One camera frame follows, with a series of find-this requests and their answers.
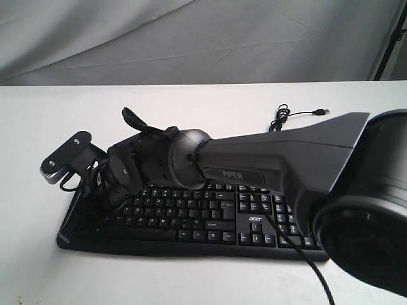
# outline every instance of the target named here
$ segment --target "white tabletop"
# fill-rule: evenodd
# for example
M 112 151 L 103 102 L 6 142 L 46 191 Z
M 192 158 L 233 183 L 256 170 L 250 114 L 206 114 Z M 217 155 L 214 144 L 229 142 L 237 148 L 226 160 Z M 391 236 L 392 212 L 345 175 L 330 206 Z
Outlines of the white tabletop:
M 61 250 L 55 235 L 71 194 L 50 186 L 39 166 L 79 130 L 107 149 L 134 131 L 128 106 L 145 122 L 199 128 L 213 138 L 265 132 L 279 104 L 296 128 L 351 111 L 407 107 L 407 81 L 205 86 L 0 87 L 0 304 L 327 304 L 303 262 L 209 257 L 152 259 Z M 332 261 L 319 264 L 337 304 L 407 304 Z

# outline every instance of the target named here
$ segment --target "white backdrop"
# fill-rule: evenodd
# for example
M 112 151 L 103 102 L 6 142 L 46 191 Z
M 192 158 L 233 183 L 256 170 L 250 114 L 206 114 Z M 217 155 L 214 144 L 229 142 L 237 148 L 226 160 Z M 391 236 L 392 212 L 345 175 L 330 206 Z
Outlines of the white backdrop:
M 375 71 L 403 3 L 0 0 L 0 8 L 13 7 L 5 13 L 0 9 L 0 82 L 366 80 Z

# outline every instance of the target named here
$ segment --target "keyboard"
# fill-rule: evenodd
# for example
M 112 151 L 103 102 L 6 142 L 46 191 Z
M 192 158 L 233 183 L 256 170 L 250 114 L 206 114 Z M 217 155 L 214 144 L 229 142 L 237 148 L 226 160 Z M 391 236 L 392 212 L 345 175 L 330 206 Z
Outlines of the keyboard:
M 309 258 L 328 260 L 315 239 L 300 234 L 282 194 L 252 190 L 260 194 L 261 204 L 281 231 Z M 67 215 L 75 213 L 68 210 Z M 57 243 L 64 249 L 104 254 L 300 260 L 247 189 L 232 184 L 209 184 L 199 191 L 149 186 L 114 215 L 79 231 L 69 243 L 60 236 Z

